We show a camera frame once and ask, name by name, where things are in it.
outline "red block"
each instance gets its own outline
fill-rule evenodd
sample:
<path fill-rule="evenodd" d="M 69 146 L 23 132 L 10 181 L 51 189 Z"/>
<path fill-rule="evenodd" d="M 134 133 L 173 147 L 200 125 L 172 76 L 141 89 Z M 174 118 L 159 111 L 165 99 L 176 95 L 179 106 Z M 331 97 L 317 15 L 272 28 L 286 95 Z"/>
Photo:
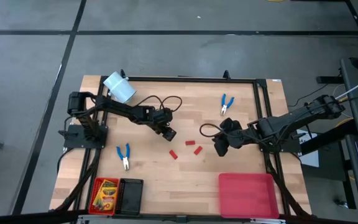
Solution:
<path fill-rule="evenodd" d="M 174 158 L 174 159 L 178 159 L 178 156 L 175 154 L 175 152 L 173 150 L 169 151 L 169 154 L 171 154 L 171 156 Z"/>
<path fill-rule="evenodd" d="M 194 140 L 191 140 L 191 141 L 185 141 L 185 144 L 186 144 L 187 146 L 191 146 L 191 145 L 196 144 L 196 141 L 194 141 Z"/>
<path fill-rule="evenodd" d="M 194 151 L 194 154 L 198 155 L 198 154 L 201 152 L 202 149 L 203 149 L 203 148 L 202 148 L 201 146 L 198 146 L 198 148 L 196 149 L 196 151 Z"/>

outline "gray floor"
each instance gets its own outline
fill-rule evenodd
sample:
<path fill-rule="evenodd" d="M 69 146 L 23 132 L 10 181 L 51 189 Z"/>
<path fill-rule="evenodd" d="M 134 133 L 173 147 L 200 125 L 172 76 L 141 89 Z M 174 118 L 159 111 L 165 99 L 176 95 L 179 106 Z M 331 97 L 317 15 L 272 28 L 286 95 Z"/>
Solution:
<path fill-rule="evenodd" d="M 353 1 L 358 12 L 358 1 Z M 80 1 L 0 0 L 0 29 L 67 29 Z M 342 2 L 88 1 L 80 30 L 357 30 Z M 55 81 L 68 36 L 0 36 L 0 215 L 9 213 L 16 185 Z M 77 36 L 52 113 L 45 142 L 24 206 L 25 213 L 48 209 L 62 153 L 67 97 L 83 75 L 280 78 L 288 104 L 319 87 L 318 75 L 337 75 L 339 59 L 358 56 L 358 38 L 252 37 L 218 35 Z M 332 94 L 328 86 L 319 94 Z M 317 121 L 324 132 L 335 121 Z M 313 213 L 358 221 L 358 210 L 332 203 L 343 197 L 341 183 L 308 177 Z"/>

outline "white paper cup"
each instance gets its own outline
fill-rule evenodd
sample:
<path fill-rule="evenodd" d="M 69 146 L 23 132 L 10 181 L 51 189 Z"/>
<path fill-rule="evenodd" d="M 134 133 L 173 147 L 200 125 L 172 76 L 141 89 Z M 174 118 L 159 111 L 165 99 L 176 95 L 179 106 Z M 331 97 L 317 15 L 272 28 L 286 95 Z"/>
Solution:
<path fill-rule="evenodd" d="M 114 72 L 104 82 L 111 94 L 120 103 L 127 103 L 136 91 L 131 87 L 129 82 L 120 76 L 118 72 Z"/>

